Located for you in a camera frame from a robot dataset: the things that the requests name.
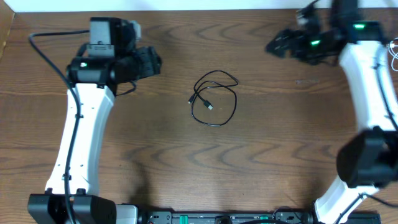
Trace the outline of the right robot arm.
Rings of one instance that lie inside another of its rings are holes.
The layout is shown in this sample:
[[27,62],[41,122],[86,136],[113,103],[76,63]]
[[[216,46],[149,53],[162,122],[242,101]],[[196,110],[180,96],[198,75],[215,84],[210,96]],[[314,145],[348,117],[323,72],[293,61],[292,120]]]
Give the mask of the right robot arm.
[[376,214],[356,213],[367,198],[397,180],[397,95],[387,65],[388,39],[378,21],[365,21],[358,2],[333,1],[322,30],[314,3],[297,11],[298,29],[284,29],[266,52],[318,65],[335,57],[349,84],[358,133],[336,158],[337,176],[302,223],[376,223]]

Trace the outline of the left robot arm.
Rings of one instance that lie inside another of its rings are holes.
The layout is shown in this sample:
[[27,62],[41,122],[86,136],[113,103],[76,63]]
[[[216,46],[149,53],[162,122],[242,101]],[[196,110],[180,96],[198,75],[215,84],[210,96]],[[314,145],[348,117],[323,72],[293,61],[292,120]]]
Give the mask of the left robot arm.
[[29,197],[27,209],[37,223],[145,223],[135,205],[100,197],[98,165],[104,130],[118,85],[160,73],[153,47],[137,47],[136,21],[92,17],[90,39],[79,48],[60,77],[67,90],[62,141],[42,194]]

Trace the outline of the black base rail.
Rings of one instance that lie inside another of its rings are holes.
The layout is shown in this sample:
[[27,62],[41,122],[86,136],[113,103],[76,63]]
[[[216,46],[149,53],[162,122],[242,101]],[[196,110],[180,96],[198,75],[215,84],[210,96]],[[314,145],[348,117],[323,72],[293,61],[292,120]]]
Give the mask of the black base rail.
[[166,208],[140,209],[137,224],[242,224],[319,223],[315,210],[283,206],[273,211],[176,211]]

